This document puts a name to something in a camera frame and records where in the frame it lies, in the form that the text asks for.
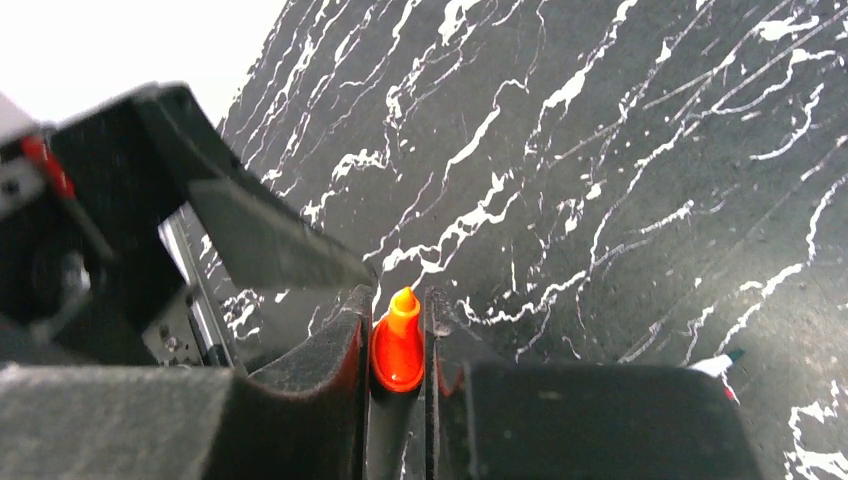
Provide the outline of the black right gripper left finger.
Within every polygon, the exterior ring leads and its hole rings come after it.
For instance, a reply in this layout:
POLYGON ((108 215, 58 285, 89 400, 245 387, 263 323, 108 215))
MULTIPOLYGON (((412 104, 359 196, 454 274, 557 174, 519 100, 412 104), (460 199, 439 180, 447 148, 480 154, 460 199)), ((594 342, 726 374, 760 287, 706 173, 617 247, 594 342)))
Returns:
POLYGON ((250 375, 105 366, 1 326, 5 479, 360 479, 373 291, 250 375))

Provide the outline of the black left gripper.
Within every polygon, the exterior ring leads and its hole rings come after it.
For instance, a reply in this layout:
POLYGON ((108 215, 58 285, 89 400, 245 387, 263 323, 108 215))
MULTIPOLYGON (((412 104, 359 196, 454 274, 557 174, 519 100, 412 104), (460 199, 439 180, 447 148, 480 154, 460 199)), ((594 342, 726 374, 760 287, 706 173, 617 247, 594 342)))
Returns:
POLYGON ((210 129, 184 83, 150 83, 60 124, 1 101, 1 326, 97 365, 161 365, 143 334, 183 277, 159 227, 189 201, 240 288, 372 286, 360 256, 270 192, 192 181, 210 129))

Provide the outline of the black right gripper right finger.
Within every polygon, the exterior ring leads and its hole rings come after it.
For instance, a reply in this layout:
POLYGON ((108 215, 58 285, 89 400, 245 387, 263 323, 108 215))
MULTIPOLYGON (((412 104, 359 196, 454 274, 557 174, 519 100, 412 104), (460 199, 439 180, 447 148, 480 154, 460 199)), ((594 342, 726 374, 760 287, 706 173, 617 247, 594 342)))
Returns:
POLYGON ((758 479, 736 408, 704 373, 499 358, 446 291, 423 297, 429 479, 758 479))

